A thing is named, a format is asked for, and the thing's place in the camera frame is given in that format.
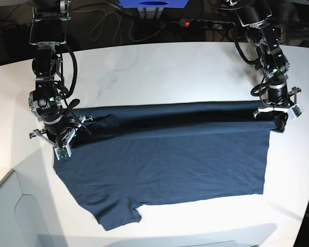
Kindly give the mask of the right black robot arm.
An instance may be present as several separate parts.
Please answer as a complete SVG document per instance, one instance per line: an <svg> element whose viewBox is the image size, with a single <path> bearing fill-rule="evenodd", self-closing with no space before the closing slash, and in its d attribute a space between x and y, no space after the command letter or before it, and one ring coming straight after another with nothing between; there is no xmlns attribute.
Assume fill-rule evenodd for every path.
<svg viewBox="0 0 309 247"><path fill-rule="evenodd" d="M62 99L71 97L77 81L77 61L67 45L67 23L70 19L70 1L32 1L33 20L29 42L37 47L32 61L36 76L35 90L29 94L29 107L38 121L44 123L44 133L57 136L70 129ZM73 77L65 86L62 46L72 58Z"/></svg>

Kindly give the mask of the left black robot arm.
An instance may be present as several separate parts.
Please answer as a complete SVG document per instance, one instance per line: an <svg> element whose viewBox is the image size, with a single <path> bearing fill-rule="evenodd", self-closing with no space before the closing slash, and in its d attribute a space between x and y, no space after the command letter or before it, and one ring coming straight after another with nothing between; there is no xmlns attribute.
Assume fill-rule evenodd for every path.
<svg viewBox="0 0 309 247"><path fill-rule="evenodd" d="M252 90L251 95L258 97L261 105L254 117L270 113L275 120L276 129L283 131L288 119L287 108L291 106L287 90L287 71L289 62L279 47L274 26L268 21L272 16L266 1L217 1L219 10L236 13L240 24L233 30L233 41L241 58L256 70L263 71L263 79ZM256 49L258 58L245 57L237 40L239 28L246 28L246 39Z"/></svg>

